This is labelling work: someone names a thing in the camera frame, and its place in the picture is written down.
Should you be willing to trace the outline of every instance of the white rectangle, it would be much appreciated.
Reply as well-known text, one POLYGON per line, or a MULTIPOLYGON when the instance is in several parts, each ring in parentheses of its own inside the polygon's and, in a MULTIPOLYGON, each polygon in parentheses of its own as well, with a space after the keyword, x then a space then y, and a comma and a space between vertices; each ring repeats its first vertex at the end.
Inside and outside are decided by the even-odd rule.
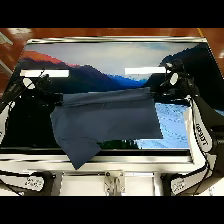
MULTIPOLYGON (((21 70, 20 76, 25 77, 39 77, 43 70, 21 70)), ((42 75, 49 74, 49 77, 56 78, 56 77, 68 77, 69 70, 45 70, 42 75)))
POLYGON ((145 75, 152 73, 166 73, 166 69, 165 67, 125 68, 125 75, 145 75))

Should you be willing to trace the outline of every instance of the sky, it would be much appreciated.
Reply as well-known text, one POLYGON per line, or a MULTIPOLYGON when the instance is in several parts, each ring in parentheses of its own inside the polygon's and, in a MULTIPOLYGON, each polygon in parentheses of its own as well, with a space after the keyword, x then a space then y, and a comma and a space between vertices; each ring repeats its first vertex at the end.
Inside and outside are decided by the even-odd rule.
POLYGON ((106 74, 124 75, 125 68, 157 67, 166 56, 196 45, 167 42, 55 43, 30 44, 25 50, 47 54, 69 64, 89 64, 106 74))

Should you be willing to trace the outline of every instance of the red mountain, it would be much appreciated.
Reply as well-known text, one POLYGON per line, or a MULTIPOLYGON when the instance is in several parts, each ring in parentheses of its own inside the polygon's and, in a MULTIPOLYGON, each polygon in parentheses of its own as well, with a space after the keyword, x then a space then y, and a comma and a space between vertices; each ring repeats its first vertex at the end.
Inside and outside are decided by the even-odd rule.
POLYGON ((34 61, 46 61, 46 62, 52 62, 54 64, 59 64, 59 63, 65 63, 66 65, 70 66, 70 67, 79 67, 79 65, 76 64, 68 64, 64 61, 61 61, 57 58, 51 57, 47 54, 41 54, 39 52, 36 51, 24 51, 23 54, 20 56, 20 59, 24 59, 24 58, 30 58, 34 61))

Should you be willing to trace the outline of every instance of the folded shirt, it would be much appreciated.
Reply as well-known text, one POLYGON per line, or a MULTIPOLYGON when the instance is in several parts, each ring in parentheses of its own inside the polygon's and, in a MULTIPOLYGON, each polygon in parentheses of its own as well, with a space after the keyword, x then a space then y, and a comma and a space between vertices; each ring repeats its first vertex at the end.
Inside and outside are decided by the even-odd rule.
POLYGON ((51 113, 54 137, 75 169, 109 140, 161 139, 148 87, 102 93, 65 94, 51 113))

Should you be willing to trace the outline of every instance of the wooden floor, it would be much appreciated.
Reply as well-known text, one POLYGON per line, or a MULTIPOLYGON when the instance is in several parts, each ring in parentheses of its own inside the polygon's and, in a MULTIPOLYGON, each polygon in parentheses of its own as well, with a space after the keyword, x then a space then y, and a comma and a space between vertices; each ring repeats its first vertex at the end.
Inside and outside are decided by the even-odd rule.
MULTIPOLYGON (((204 36, 224 74, 224 28, 0 28, 0 32, 13 42, 13 45, 0 44, 0 60, 11 70, 29 39, 71 36, 204 36)), ((0 71, 0 94, 7 82, 7 75, 0 71)))

